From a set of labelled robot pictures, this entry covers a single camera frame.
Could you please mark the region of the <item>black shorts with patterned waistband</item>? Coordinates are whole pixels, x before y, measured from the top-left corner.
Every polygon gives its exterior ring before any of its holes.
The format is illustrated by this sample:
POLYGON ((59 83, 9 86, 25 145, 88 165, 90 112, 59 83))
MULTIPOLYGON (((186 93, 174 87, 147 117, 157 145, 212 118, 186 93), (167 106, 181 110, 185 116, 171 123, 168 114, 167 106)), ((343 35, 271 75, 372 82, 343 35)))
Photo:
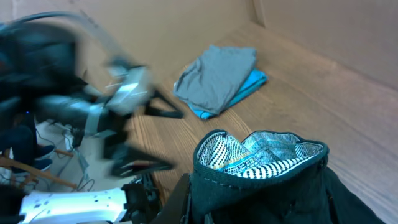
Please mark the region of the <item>black shorts with patterned waistband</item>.
POLYGON ((379 217, 327 166, 328 146, 290 132, 238 141, 209 132, 156 223, 374 224, 379 217))

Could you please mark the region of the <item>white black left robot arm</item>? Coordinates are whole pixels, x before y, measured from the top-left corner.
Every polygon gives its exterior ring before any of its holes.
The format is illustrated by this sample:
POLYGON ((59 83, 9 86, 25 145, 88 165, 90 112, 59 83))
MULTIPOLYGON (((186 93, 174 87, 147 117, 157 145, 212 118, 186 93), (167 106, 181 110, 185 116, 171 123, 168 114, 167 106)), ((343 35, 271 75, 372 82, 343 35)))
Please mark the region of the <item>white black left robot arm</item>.
POLYGON ((1 102, 1 130, 11 127, 13 115, 34 114, 71 127, 73 146, 85 136, 104 141, 103 157, 112 161, 113 177, 138 176, 122 187, 99 192, 24 193, 8 187, 1 203, 10 212, 2 223, 154 223, 161 211, 152 172, 170 170, 171 162, 144 153, 127 143, 127 122, 135 110, 163 118, 183 118, 173 103, 167 110, 152 105, 165 96, 152 81, 149 68, 131 60, 124 49, 99 25, 70 12, 42 12, 1 25, 1 83, 14 94, 1 102), (75 73, 78 36, 44 22, 66 17, 79 23, 109 55, 108 69, 118 83, 109 96, 95 95, 91 85, 75 73))

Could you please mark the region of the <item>grey folded garment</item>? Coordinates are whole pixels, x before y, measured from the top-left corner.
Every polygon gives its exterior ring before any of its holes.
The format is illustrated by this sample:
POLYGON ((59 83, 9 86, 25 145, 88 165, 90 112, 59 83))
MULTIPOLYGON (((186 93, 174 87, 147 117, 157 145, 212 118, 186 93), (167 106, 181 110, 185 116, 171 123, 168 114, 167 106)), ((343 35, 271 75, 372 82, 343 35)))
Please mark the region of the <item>grey folded garment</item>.
POLYGON ((175 82, 180 100, 213 114, 226 108, 257 62, 252 47, 209 46, 175 82))

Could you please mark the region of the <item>blue folded garment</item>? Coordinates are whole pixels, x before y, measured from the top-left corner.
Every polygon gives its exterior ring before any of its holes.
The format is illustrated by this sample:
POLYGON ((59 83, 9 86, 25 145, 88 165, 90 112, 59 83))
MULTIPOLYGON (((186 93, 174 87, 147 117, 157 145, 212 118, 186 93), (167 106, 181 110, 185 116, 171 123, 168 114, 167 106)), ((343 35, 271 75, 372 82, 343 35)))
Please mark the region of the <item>blue folded garment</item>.
POLYGON ((208 119, 211 119, 213 117, 220 115, 225 110, 229 109, 230 107, 239 103, 241 100, 243 100, 246 97, 248 97, 249 95, 253 94, 255 91, 260 89, 261 86, 263 86, 263 84, 265 84, 267 81, 268 81, 268 76, 264 72, 262 72, 258 69, 254 69, 250 73, 248 78, 245 80, 245 82, 242 84, 239 91, 232 98, 232 100, 218 114, 214 114, 214 113, 210 113, 210 112, 198 109, 198 108, 194 108, 191 104, 187 104, 187 105, 197 117, 199 117, 202 120, 208 120, 208 119))

